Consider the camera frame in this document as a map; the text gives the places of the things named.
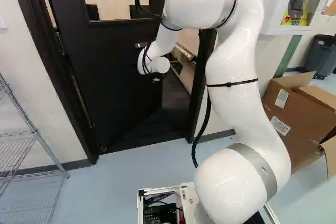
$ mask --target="wire shelf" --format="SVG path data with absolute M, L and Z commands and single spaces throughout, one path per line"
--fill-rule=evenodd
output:
M 7 86 L 4 86 L 0 81 L 0 102 L 5 99 L 5 95 L 7 94 Z
M 27 156 L 35 139 L 31 132 L 0 133 L 0 196 Z
M 14 176 L 0 198 L 0 224 L 49 224 L 64 182 L 60 171 Z

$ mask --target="black door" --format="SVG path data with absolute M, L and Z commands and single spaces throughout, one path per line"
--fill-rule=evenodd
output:
M 86 0 L 49 1 L 100 144 L 103 149 L 118 144 L 161 106 L 162 77 L 138 74 L 140 49 L 134 46 L 152 40 L 159 23 L 148 18 L 90 20 Z M 164 0 L 149 4 L 160 12 Z

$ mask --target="metal wire rack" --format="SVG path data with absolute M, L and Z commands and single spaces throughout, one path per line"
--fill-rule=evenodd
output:
M 7 90 L 6 86 L 0 81 L 0 102 L 5 98 Z
M 0 74 L 0 105 L 4 98 L 11 100 L 30 131 L 0 132 L 0 224 L 49 224 L 68 172 Z M 35 141 L 41 144 L 59 170 L 15 176 Z
M 63 182 L 60 171 L 15 176 L 0 198 L 0 223 L 51 223 Z
M 0 133 L 0 195 L 35 142 L 31 132 Z

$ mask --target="green wall trim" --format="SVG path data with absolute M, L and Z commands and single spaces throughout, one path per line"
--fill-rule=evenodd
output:
M 290 43 L 288 44 L 288 47 L 286 49 L 285 54 L 283 55 L 283 58 L 278 66 L 277 71 L 274 74 L 273 78 L 278 78 L 278 77 L 282 77 L 284 75 L 284 73 L 286 72 L 287 68 L 288 68 L 288 64 L 290 62 L 290 60 L 292 59 L 295 50 L 297 49 L 300 40 L 302 38 L 302 35 L 293 35 L 292 39 L 290 41 Z

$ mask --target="floor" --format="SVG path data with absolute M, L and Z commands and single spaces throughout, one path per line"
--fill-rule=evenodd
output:
M 227 137 L 199 144 L 197 160 L 232 142 Z M 52 224 L 136 224 L 138 189 L 191 182 L 194 172 L 185 139 L 102 155 L 96 166 L 70 171 Z
M 336 94 L 336 75 L 313 80 Z M 220 138 L 197 147 L 199 163 L 234 142 Z M 191 146 L 179 139 L 99 158 L 96 166 L 70 171 L 55 210 L 52 224 L 122 223 L 137 221 L 137 191 L 193 181 L 195 168 Z M 336 178 L 327 181 L 324 157 L 291 176 L 289 183 L 270 202 L 279 223 L 336 223 Z M 266 224 L 271 223 L 261 209 Z
M 170 70 L 163 80 L 162 107 L 107 152 L 170 141 L 185 136 L 190 96 Z

